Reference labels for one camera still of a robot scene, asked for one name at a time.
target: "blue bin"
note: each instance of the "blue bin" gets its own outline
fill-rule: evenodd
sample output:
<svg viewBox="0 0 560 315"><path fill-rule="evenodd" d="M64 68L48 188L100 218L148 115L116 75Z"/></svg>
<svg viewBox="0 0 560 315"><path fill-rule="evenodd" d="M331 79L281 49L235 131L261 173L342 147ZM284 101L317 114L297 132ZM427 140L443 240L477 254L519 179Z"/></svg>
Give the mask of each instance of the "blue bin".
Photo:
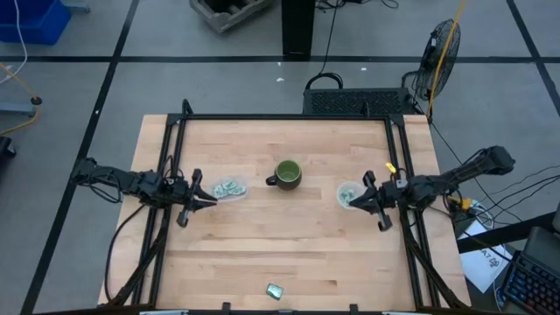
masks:
<svg viewBox="0 0 560 315"><path fill-rule="evenodd" d="M17 0L19 26L25 43L53 45L70 21L60 0ZM0 0L0 40L19 42L13 0Z"/></svg>

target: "table leg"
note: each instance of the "table leg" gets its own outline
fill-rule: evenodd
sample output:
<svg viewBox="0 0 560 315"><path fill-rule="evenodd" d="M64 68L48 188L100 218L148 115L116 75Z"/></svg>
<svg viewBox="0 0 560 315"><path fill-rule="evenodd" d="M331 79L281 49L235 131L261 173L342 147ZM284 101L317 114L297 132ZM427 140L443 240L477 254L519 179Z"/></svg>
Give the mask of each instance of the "table leg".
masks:
<svg viewBox="0 0 560 315"><path fill-rule="evenodd" d="M308 60L312 53L315 0L282 0L284 56Z"/></svg>

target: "green mug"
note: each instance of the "green mug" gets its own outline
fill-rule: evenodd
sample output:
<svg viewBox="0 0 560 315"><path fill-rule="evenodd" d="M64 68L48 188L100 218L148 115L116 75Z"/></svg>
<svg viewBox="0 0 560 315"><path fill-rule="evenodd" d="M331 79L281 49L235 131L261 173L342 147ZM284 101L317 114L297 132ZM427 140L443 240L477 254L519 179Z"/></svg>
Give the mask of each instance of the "green mug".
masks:
<svg viewBox="0 0 560 315"><path fill-rule="evenodd" d="M266 185L278 186L278 188L288 191L298 187L301 178L301 167L294 161L286 160L280 162L274 170L274 175L266 178Z"/></svg>

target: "white cable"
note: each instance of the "white cable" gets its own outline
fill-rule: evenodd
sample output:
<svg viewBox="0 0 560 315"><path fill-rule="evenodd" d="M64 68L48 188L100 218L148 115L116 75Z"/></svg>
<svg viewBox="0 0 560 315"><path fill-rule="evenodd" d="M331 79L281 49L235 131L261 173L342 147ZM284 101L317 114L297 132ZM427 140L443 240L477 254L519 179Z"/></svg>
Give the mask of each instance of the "white cable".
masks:
<svg viewBox="0 0 560 315"><path fill-rule="evenodd" d="M484 214L488 218L488 220L486 220L486 224L482 223L482 221L480 220L480 217L478 215L476 215L476 220L480 224L482 224L483 226L485 226L487 228L490 228L490 229L494 229L494 216L480 202L481 201L473 200L472 203L471 203L471 209L479 212L480 214Z"/></svg>
<svg viewBox="0 0 560 315"><path fill-rule="evenodd" d="M18 0L14 0L14 5L16 6L16 27L17 27L17 34L19 35L19 40L21 41L21 46L24 48L24 62L19 66L19 68L14 72L12 75L8 75L2 80L0 80L0 84L6 82L7 80L11 79L14 75L17 75L21 68L24 67L25 62L27 62L27 48L25 48L24 37L21 35L21 27L19 26L19 6Z"/></svg>
<svg viewBox="0 0 560 315"><path fill-rule="evenodd" d="M490 222L490 226L485 225L484 223L482 223L480 221L479 216L476 216L476 220L482 224L483 226L490 228L490 229L494 229L494 216L488 211L488 209L482 205L480 203L481 201L477 201L477 200L473 200L471 203L471 209L474 211L478 211L480 214L485 214L486 217L488 218L487 222ZM503 255L506 255L506 247L502 244L501 245L504 248L504 252ZM498 270L500 270L501 265L504 263L504 260L502 259L500 262L500 266L498 266L498 269L496 270L496 272L493 275L493 281L492 281L492 288L493 288L493 298L496 301L496 306L498 306L498 310L501 312L501 307L500 307L500 302L498 302L498 291L496 290L496 278L498 277Z"/></svg>
<svg viewBox="0 0 560 315"><path fill-rule="evenodd" d="M504 249L504 252L502 254L505 256L506 255L506 246L504 244L501 244L501 246ZM503 263L504 263L504 259L501 260L500 266L498 266L498 270L500 270L500 267ZM498 311L501 312L500 302L498 302L498 291L496 290L496 278L498 277L498 275L497 275L498 270L496 270L496 272L494 274L494 278L493 278L493 281L492 281L492 287L493 287L493 298L496 300L496 306L498 306Z"/></svg>

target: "yellow cable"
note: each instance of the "yellow cable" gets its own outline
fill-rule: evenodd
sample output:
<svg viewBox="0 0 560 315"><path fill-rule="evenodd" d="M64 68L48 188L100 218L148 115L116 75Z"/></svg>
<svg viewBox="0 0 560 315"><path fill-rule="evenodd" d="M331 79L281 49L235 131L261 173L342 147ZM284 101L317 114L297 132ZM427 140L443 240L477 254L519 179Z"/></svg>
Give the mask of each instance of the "yellow cable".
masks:
<svg viewBox="0 0 560 315"><path fill-rule="evenodd" d="M31 95L32 98L34 98L34 99L37 98L37 95L33 92L33 90L32 90L27 84L25 84L25 82L24 82L23 80L19 79L12 71L10 71L10 69L8 69L7 66L5 66L3 63L0 63L0 67L1 67L12 79L15 79L15 80L16 80L16 81ZM36 121L37 118L39 117L39 112L40 112L40 107L37 106L37 111L35 112L35 116L34 116L32 119L28 120L27 122L20 123L20 124L19 124L18 126L16 126L16 127L12 127L12 128L9 128L9 129L0 131L0 136L5 135L5 134L8 134L8 133L10 133L10 132L12 132L12 131L16 131L16 130L18 130L18 129L20 129L20 128L23 128L23 127L25 127L25 126L28 126L28 125L30 125L30 124L32 124L32 123L35 123L35 121Z"/></svg>
<svg viewBox="0 0 560 315"><path fill-rule="evenodd" d="M37 97L37 95L35 94L35 92L33 92L33 90L32 90L27 84L25 84L25 82L23 82L21 79L19 79L17 75L15 75L10 69L8 69L7 66L5 66L3 63L0 63L0 67L1 67L6 73L8 73L8 75L9 75L12 79L15 79L15 80L27 91L27 93L29 93L29 94L31 95L31 97L33 97L33 98Z"/></svg>
<svg viewBox="0 0 560 315"><path fill-rule="evenodd" d="M449 48L449 44L452 41L453 33L455 32L455 28L457 27L457 22L459 21L459 17L463 12L463 8L465 7L466 0L461 0L461 4L458 7L457 14L455 15L455 19L453 20L453 26L451 27L451 31L449 35L447 35L447 40L445 41L444 50L442 51L441 56L439 57L439 61L437 62L436 74L434 75L434 82L431 85L430 91L430 102L428 104L428 115L431 115L431 109L434 105L434 94L436 93L436 86L438 85L438 76L439 70L441 69L441 65L444 63L445 54L447 53L447 49Z"/></svg>
<svg viewBox="0 0 560 315"><path fill-rule="evenodd" d="M35 123L35 121L36 121L37 118L39 117L39 112L41 111L40 109L41 109L41 107L40 107L40 106L37 106L37 111L35 112L35 116L34 116L32 119L28 120L27 122L21 123L21 124L19 124L19 125L16 126L16 127L9 128L9 129L0 131L0 136L3 136L3 135L8 134L8 133L11 133L12 131L16 131L16 130L18 130L18 129L20 129L20 128L23 128L23 127L25 127L25 126L28 126L28 125L30 125L30 124L32 124L32 123Z"/></svg>

